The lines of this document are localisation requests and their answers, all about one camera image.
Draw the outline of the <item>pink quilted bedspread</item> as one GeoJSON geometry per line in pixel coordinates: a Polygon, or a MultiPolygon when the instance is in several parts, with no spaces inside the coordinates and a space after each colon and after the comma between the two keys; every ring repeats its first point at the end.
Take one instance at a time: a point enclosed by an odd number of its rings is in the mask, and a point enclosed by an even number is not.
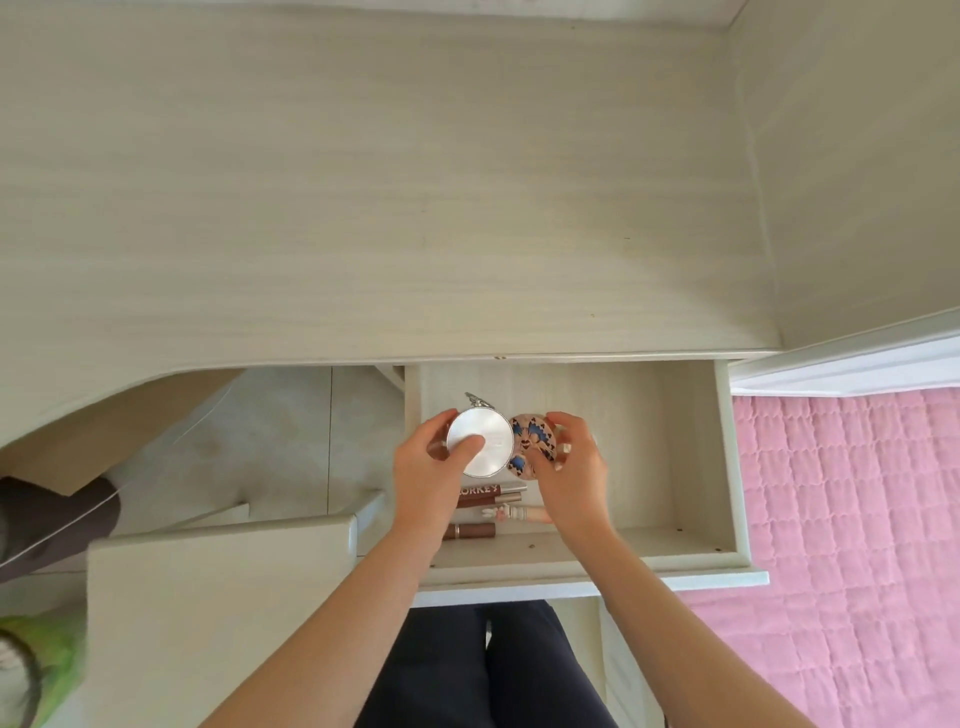
{"type": "Polygon", "coordinates": [[[960,388],[733,412],[770,583],[680,598],[820,728],[960,728],[960,388]]]}

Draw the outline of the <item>person's right forearm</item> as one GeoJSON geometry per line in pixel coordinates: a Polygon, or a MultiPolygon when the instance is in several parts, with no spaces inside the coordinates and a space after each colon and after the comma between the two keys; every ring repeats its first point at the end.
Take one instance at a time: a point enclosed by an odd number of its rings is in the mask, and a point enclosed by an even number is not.
{"type": "Polygon", "coordinates": [[[673,728],[816,728],[605,521],[558,528],[673,728]]]}

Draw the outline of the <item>person's black trousers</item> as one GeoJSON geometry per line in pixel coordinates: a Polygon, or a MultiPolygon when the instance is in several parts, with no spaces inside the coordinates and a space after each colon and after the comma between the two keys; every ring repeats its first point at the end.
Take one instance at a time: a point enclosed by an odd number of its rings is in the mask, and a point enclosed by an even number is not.
{"type": "Polygon", "coordinates": [[[409,610],[354,728],[618,728],[545,600],[409,610]]]}

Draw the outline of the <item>green fabric item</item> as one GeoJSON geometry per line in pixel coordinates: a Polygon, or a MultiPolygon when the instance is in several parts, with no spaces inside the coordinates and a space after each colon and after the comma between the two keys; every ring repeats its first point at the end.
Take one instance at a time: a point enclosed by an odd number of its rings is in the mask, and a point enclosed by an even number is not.
{"type": "Polygon", "coordinates": [[[85,607],[0,615],[0,728],[45,728],[86,661],[85,607]]]}

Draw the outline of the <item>person's right hand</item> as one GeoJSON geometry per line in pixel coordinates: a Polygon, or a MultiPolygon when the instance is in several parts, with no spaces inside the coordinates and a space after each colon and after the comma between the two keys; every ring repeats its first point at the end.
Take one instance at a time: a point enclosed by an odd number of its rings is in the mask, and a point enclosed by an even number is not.
{"type": "Polygon", "coordinates": [[[556,459],[551,462],[532,448],[526,462],[554,526],[576,551],[614,532],[607,505],[608,468],[583,418],[563,411],[549,411],[545,418],[557,438],[556,459]]]}

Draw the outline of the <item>white desk cabinet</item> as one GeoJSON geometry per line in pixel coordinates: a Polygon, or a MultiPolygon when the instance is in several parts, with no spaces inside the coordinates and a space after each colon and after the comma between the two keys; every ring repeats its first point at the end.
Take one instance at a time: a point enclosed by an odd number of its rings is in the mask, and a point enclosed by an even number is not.
{"type": "Polygon", "coordinates": [[[600,597],[551,599],[573,653],[619,728],[670,728],[600,597]]]}

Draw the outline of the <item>white wooden drawer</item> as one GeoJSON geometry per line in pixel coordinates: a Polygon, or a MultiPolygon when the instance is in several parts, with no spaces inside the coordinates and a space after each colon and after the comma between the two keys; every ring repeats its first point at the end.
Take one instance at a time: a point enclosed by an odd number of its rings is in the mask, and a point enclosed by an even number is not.
{"type": "MultiPolygon", "coordinates": [[[[753,563],[726,368],[720,361],[437,362],[407,370],[409,427],[479,396],[506,416],[584,418],[608,466],[611,520],[674,591],[769,583],[753,563]]],[[[498,525],[449,540],[414,607],[591,598],[598,589],[552,526],[498,525]]]]}

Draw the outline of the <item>pink butterfly print compact case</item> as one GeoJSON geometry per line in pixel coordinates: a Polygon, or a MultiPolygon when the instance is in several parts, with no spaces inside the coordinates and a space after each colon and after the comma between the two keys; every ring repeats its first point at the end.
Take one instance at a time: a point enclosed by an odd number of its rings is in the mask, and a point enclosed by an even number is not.
{"type": "Polygon", "coordinates": [[[528,463],[528,455],[539,451],[554,464],[557,460],[557,437],[549,419],[540,414],[519,414],[510,418],[513,448],[507,470],[517,479],[536,479],[534,468],[528,463]]]}

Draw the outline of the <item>person's left hand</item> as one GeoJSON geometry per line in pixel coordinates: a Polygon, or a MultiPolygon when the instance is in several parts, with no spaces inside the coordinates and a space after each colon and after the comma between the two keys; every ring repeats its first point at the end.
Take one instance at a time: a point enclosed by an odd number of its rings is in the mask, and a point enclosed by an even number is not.
{"type": "Polygon", "coordinates": [[[421,423],[393,456],[394,513],[391,532],[438,549],[457,507],[463,470],[443,448],[456,409],[421,423]]]}

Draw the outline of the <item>person's left forearm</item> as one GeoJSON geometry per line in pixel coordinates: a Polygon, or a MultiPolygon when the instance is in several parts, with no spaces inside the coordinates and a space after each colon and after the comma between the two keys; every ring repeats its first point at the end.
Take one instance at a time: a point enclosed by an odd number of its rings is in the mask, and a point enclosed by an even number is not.
{"type": "Polygon", "coordinates": [[[353,728],[448,518],[397,516],[330,596],[198,728],[353,728]]]}

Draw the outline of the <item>white bed frame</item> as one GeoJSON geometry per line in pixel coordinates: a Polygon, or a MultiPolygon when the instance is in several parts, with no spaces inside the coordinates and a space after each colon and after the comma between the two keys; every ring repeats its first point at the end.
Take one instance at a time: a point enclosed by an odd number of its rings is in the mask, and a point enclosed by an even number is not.
{"type": "Polygon", "coordinates": [[[727,367],[748,397],[844,398],[960,387],[960,308],[727,367]]]}

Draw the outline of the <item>white round compact case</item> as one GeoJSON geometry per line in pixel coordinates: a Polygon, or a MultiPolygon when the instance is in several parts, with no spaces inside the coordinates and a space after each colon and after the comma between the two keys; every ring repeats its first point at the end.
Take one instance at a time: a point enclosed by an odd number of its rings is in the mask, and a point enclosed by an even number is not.
{"type": "Polygon", "coordinates": [[[483,447],[464,466],[462,476],[486,480],[503,471],[514,452],[514,432],[510,421],[488,406],[472,406],[452,419],[444,445],[451,454],[467,438],[481,436],[483,447]]]}

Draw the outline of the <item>pink figurine lipstick tube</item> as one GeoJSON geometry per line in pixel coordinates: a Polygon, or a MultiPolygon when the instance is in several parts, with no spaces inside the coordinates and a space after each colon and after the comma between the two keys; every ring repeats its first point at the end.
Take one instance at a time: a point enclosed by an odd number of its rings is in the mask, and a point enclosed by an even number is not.
{"type": "Polygon", "coordinates": [[[484,519],[497,521],[498,523],[516,521],[546,526],[554,524],[552,517],[544,506],[501,503],[482,508],[481,514],[484,519]]]}

